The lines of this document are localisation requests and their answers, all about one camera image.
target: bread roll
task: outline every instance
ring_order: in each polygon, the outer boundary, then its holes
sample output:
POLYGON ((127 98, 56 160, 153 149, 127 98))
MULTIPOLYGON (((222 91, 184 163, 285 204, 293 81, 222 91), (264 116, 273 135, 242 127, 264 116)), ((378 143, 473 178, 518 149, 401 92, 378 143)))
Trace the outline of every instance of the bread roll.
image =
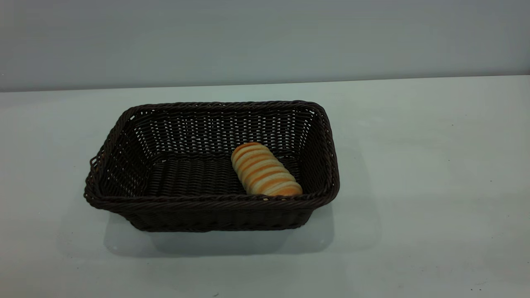
POLYGON ((302 187, 269 149, 260 143, 246 143, 232 153, 232 166, 249 195, 294 196, 302 187))

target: wicker basket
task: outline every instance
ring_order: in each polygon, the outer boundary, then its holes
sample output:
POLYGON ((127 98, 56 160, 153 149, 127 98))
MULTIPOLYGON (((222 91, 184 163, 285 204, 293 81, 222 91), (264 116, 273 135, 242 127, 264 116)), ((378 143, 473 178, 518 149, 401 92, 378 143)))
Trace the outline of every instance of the wicker basket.
POLYGON ((328 117, 304 101, 133 107, 90 164, 90 205, 150 232, 293 229, 339 191, 328 117), (270 148, 303 195, 245 194, 230 155, 251 141, 270 148))

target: woven pattern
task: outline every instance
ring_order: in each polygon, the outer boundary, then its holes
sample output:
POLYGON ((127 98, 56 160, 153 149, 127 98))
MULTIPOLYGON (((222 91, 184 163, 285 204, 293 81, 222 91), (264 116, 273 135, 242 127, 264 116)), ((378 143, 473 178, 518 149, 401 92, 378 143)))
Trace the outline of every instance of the woven pattern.
POLYGON ((90 164, 86 200, 152 232, 293 229, 339 190, 328 117, 304 101, 133 107, 90 164), (247 195, 230 159, 247 142, 267 146, 304 194, 247 195))

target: rectangular basket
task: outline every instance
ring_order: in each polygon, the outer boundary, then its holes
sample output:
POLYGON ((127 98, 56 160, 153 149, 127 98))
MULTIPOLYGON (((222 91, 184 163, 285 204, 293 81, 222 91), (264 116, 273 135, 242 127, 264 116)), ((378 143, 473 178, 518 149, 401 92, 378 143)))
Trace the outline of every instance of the rectangular basket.
POLYGON ((90 164, 87 202, 150 232, 293 229, 339 191, 328 117, 304 101, 133 107, 90 164), (246 142, 267 146, 304 194, 247 195, 230 160, 246 142))

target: bread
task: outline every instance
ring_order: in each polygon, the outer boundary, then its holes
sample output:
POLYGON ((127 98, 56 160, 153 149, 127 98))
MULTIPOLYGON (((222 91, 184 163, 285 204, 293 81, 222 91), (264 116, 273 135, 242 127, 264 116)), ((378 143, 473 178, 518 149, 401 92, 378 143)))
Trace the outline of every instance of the bread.
POLYGON ((260 143, 246 143, 232 153, 232 166, 249 195, 294 196, 302 187, 269 149, 260 143))

